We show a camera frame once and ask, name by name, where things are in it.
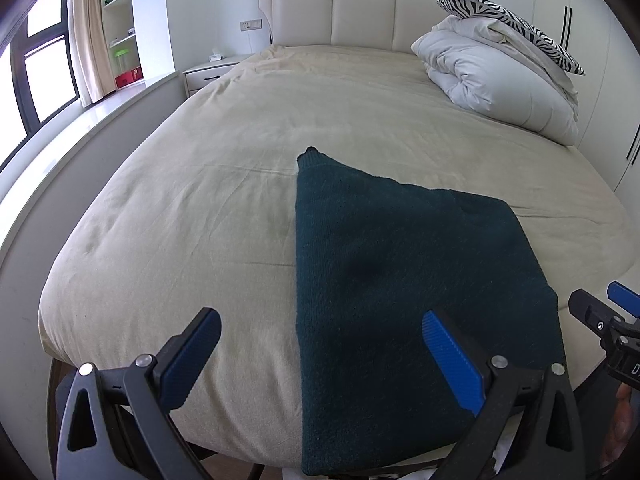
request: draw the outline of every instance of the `blue gripper pad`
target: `blue gripper pad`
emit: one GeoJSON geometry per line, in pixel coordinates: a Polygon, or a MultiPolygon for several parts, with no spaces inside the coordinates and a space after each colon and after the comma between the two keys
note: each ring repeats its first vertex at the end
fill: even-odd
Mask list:
{"type": "Polygon", "coordinates": [[[162,374],[159,404],[165,413],[180,408],[187,400],[204,365],[220,340],[222,320],[212,308],[196,327],[191,337],[181,342],[171,363],[162,374]]]}
{"type": "Polygon", "coordinates": [[[478,416],[485,400],[482,376],[433,310],[422,316],[422,339],[460,407],[478,416]]]}
{"type": "Polygon", "coordinates": [[[640,296],[619,282],[609,283],[607,297],[633,317],[640,317],[640,296]]]}

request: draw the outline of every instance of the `white wardrobe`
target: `white wardrobe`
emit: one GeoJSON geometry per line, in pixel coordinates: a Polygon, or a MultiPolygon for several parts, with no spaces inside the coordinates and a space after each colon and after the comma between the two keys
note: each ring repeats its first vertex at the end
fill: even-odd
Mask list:
{"type": "Polygon", "coordinates": [[[640,56],[603,0],[535,0],[533,23],[582,65],[578,149],[640,228],[640,56]]]}

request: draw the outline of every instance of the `white upholstered headboard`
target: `white upholstered headboard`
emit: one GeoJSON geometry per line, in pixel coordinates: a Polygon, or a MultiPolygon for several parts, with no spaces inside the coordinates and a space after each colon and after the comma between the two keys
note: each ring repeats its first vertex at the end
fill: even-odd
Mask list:
{"type": "Polygon", "coordinates": [[[271,41],[411,52],[412,43],[447,17],[437,0],[258,0],[271,41]]]}

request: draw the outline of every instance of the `window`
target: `window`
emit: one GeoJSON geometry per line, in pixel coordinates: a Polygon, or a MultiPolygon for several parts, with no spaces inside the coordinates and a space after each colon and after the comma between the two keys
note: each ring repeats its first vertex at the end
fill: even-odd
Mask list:
{"type": "Polygon", "coordinates": [[[38,0],[0,56],[0,171],[77,98],[66,0],[38,0]]]}

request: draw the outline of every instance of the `zebra print pillow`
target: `zebra print pillow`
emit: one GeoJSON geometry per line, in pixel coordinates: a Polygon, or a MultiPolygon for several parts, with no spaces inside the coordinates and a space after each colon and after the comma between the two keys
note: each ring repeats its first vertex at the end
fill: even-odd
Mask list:
{"type": "Polygon", "coordinates": [[[523,35],[527,40],[549,56],[562,70],[572,74],[583,75],[584,70],[580,64],[562,46],[540,29],[523,20],[517,14],[494,4],[490,0],[439,0],[441,6],[447,12],[459,18],[495,18],[506,23],[511,28],[523,35]]]}

